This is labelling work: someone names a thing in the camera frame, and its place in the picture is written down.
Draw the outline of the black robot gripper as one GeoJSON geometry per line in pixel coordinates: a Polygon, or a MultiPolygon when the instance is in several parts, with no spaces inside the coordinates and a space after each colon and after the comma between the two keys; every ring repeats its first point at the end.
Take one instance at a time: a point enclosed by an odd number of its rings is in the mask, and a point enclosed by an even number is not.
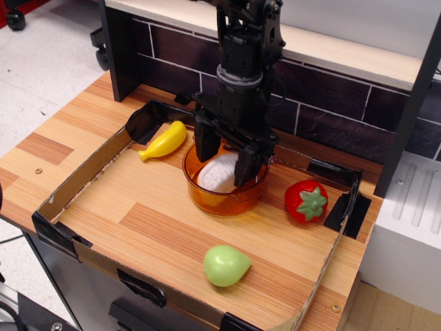
{"type": "Polygon", "coordinates": [[[206,162],[218,153],[221,139],[237,148],[236,187],[244,186],[255,177],[262,164],[274,158],[278,136],[265,120],[267,105],[260,88],[244,90],[224,84],[217,95],[196,92],[194,140],[196,156],[206,162]]]}

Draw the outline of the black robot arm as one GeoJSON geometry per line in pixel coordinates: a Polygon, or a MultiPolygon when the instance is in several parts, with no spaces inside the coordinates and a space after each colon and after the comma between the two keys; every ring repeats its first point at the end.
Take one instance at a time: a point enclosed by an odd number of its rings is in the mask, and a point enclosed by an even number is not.
{"type": "Polygon", "coordinates": [[[212,159],[221,141],[238,148],[234,184],[245,185],[274,158],[279,142],[265,120],[274,64],[286,43],[280,31],[282,1],[210,1],[216,8],[218,41],[222,52],[216,69],[215,96],[197,92],[194,111],[196,156],[212,159]]]}

